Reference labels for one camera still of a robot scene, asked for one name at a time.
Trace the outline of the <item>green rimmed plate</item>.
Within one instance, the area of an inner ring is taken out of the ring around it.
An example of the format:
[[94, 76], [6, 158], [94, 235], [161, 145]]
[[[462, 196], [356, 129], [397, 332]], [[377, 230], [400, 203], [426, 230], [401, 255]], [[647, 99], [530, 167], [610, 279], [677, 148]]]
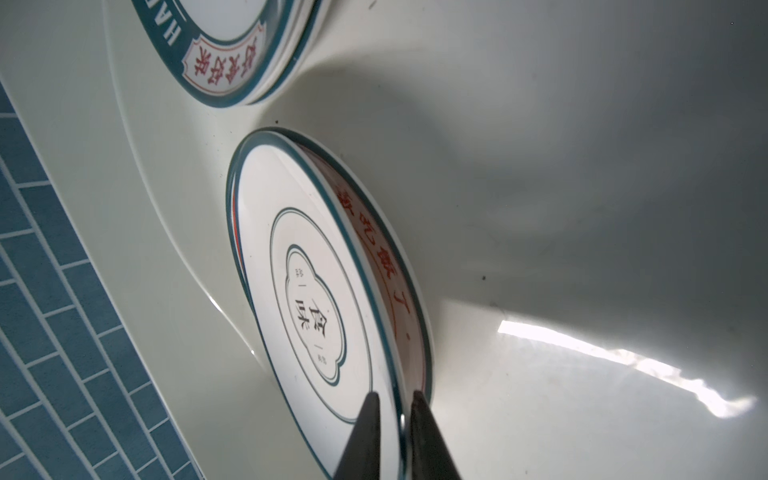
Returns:
[[317, 40], [331, 4], [332, 1], [313, 2], [307, 21], [286, 66], [281, 70], [277, 79], [269, 85], [269, 88], [261, 92], [254, 100], [251, 100], [249, 105], [262, 103], [267, 99], [276, 97], [291, 83]]
[[135, 1], [155, 51], [193, 98], [242, 104], [282, 48], [298, 1]]

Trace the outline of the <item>white plate clover motif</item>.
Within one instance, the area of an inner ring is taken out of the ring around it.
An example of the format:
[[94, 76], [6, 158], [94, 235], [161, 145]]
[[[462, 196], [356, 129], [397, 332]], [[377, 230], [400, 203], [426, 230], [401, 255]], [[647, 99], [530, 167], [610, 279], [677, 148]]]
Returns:
[[322, 170], [284, 131], [238, 146], [228, 173], [232, 252], [271, 369], [315, 460], [332, 476], [366, 396], [380, 401], [380, 475], [407, 472], [406, 389], [388, 313]]

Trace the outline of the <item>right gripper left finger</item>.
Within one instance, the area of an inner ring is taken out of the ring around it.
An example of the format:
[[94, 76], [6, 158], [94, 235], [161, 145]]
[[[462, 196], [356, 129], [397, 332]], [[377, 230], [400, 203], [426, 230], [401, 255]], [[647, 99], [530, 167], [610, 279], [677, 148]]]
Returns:
[[381, 458], [380, 399], [369, 392], [339, 461], [334, 480], [379, 480]]

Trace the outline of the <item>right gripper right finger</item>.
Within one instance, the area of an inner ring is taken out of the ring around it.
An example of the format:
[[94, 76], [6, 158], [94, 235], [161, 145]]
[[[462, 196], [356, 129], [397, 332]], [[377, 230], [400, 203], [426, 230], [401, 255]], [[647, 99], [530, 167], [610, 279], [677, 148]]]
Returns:
[[460, 480], [424, 394], [415, 390], [411, 404], [410, 439], [413, 480]]

